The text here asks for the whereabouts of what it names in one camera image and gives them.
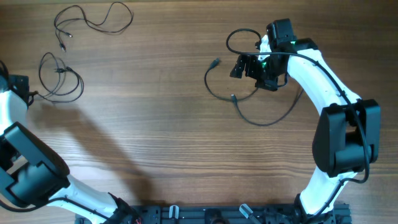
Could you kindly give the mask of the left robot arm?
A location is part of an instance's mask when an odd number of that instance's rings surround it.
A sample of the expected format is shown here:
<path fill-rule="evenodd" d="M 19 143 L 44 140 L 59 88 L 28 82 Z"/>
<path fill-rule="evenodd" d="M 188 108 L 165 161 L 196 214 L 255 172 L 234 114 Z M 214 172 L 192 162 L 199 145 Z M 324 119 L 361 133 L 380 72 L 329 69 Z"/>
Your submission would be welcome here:
<path fill-rule="evenodd" d="M 124 200 L 97 191 L 70 174 L 65 161 L 25 126 L 29 79 L 10 75 L 1 64 L 1 202 L 6 210 L 33 212 L 59 207 L 77 215 L 77 223 L 139 223 Z"/>

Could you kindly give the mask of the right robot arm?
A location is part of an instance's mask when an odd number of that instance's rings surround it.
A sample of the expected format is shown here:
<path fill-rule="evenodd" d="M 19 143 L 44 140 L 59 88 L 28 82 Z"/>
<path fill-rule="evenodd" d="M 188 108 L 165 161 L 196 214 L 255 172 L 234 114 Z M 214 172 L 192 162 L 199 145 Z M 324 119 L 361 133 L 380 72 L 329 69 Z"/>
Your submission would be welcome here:
<path fill-rule="evenodd" d="M 255 86 L 276 91 L 279 78 L 292 78 L 309 96 L 319 120 L 312 142 L 315 171 L 297 196 L 292 220 L 318 223 L 335 214 L 334 202 L 347 183 L 368 181 L 377 160 L 381 109 L 364 100 L 331 70 L 312 39 L 298 39 L 289 19 L 271 22 L 255 52 L 240 52 L 233 78 L 247 76 Z"/>

